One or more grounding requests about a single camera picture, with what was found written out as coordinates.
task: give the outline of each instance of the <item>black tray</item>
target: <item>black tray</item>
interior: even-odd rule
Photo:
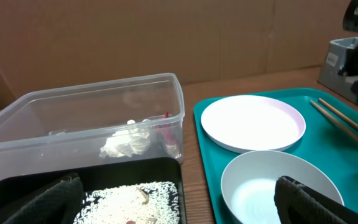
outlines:
[[[84,192],[155,181],[173,182],[178,189],[180,223],[186,223],[180,164],[169,157],[10,177],[0,181],[0,208],[72,172],[79,174]]]

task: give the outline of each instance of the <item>gray device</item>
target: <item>gray device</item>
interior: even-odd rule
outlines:
[[[356,95],[351,92],[351,86],[357,77],[347,77],[338,75],[346,62],[346,53],[348,49],[354,49],[358,45],[358,37],[332,40],[329,43],[328,53],[321,67],[318,81],[332,91],[340,94],[348,100],[356,103]]]

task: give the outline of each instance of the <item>teal tray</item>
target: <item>teal tray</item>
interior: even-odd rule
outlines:
[[[320,114],[310,104],[310,100],[317,101],[318,98],[322,98],[355,122],[358,122],[358,112],[326,92],[309,88],[251,95],[281,100],[303,115],[306,121],[306,132],[301,140],[285,152],[303,158],[321,169],[339,189],[345,206],[358,213],[358,145]],[[200,101],[194,107],[194,116],[216,223],[230,223],[231,216],[221,193],[221,177],[224,168],[238,154],[214,143],[201,125],[201,115],[205,108],[221,98],[223,97]]]

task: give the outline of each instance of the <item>clear plastic container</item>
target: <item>clear plastic container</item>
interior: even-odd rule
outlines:
[[[154,157],[182,162],[184,116],[172,73],[28,93],[0,112],[0,180]]]

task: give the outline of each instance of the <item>wooden table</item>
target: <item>wooden table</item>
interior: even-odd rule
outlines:
[[[357,106],[350,101],[347,101],[343,97],[320,85],[316,81],[318,74],[319,67],[315,67],[236,80],[197,83],[182,87],[185,95],[186,116],[183,122],[185,160],[181,169],[185,188],[188,223],[214,222],[193,118],[193,108],[195,104],[203,99],[217,96],[309,87],[327,91],[350,107],[358,110]]]

